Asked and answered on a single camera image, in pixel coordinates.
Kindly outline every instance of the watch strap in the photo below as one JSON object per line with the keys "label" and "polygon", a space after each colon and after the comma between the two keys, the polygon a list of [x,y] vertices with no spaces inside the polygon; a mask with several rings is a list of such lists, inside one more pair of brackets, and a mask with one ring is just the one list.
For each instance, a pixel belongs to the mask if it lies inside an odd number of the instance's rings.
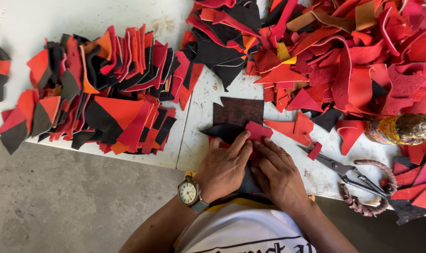
{"label": "watch strap", "polygon": [[198,211],[198,212],[203,212],[203,210],[209,206],[208,203],[205,203],[202,200],[198,200],[196,201],[196,203],[194,203],[193,205],[190,206],[191,209]]}

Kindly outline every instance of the gray floor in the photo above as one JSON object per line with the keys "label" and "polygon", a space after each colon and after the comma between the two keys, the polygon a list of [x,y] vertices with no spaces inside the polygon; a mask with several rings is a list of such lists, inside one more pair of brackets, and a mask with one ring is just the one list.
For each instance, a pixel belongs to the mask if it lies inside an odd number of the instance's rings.
{"label": "gray floor", "polygon": [[183,171],[25,143],[0,144],[0,253],[117,252]]}

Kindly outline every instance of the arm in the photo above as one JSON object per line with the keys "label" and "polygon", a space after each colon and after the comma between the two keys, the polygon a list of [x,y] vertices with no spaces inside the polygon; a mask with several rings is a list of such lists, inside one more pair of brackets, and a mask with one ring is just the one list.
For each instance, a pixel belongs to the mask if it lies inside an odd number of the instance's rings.
{"label": "arm", "polygon": [[[223,143],[221,138],[211,140],[209,152],[193,177],[204,202],[211,203],[239,188],[244,177],[244,167],[252,153],[252,143],[246,141],[249,136],[250,132],[242,132],[229,149],[219,147]],[[177,237],[197,214],[175,196],[137,228],[120,253],[168,253]]]}
{"label": "arm", "polygon": [[291,156],[268,138],[265,145],[254,142],[254,147],[264,158],[252,161],[251,167],[263,192],[299,224],[318,251],[357,253],[319,206],[308,198]]}

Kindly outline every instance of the plastic bottle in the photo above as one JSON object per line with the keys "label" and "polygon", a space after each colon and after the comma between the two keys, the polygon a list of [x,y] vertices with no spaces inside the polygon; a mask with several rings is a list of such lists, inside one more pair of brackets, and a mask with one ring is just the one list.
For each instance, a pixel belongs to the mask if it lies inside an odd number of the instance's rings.
{"label": "plastic bottle", "polygon": [[371,121],[366,135],[386,145],[417,145],[426,140],[426,114],[407,113]]}

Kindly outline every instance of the scissor blade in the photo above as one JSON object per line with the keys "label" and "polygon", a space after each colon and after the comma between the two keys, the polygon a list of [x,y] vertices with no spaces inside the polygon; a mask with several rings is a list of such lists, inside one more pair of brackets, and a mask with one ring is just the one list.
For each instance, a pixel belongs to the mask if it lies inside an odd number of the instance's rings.
{"label": "scissor blade", "polygon": [[[303,151],[305,151],[306,153],[310,153],[311,150],[306,148],[306,147],[302,147],[300,145],[298,145],[298,147],[300,147]],[[318,154],[318,156],[316,157],[316,160],[318,160],[319,162],[321,162],[321,164],[324,164],[325,166],[329,167],[330,169],[333,169],[332,167],[332,159],[326,157],[325,155],[322,154]]]}
{"label": "scissor blade", "polygon": [[[300,147],[303,151],[310,153],[311,150],[307,149],[306,147],[302,147],[300,145],[298,145],[298,147]],[[341,163],[326,157],[323,154],[318,154],[318,156],[316,157],[316,160],[319,161],[321,164],[324,164],[325,166],[327,166],[327,168],[335,171],[336,173],[338,173],[341,176],[345,176],[345,173],[347,171],[349,171],[351,168],[353,168],[353,166],[345,166],[342,165]],[[338,168],[334,168],[333,164],[338,164]]]}

